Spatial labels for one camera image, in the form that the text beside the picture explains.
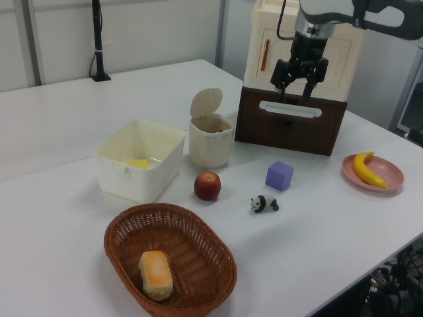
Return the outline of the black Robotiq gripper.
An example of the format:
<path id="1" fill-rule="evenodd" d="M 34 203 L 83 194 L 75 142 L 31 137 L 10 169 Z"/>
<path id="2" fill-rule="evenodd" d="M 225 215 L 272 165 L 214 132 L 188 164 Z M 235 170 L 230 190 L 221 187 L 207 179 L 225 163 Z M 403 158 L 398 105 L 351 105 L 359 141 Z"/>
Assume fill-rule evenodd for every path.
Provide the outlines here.
<path id="1" fill-rule="evenodd" d="M 277 94 L 276 102 L 282 103 L 286 88 L 293 82 L 292 76 L 295 79 L 307 79 L 302 96 L 310 99 L 317 83 L 325 79 L 328 60 L 323 57 L 323 53 L 327 41 L 327 38 L 310 38 L 298 31 L 295 32 L 289 62 L 279 59 L 270 79 Z"/>

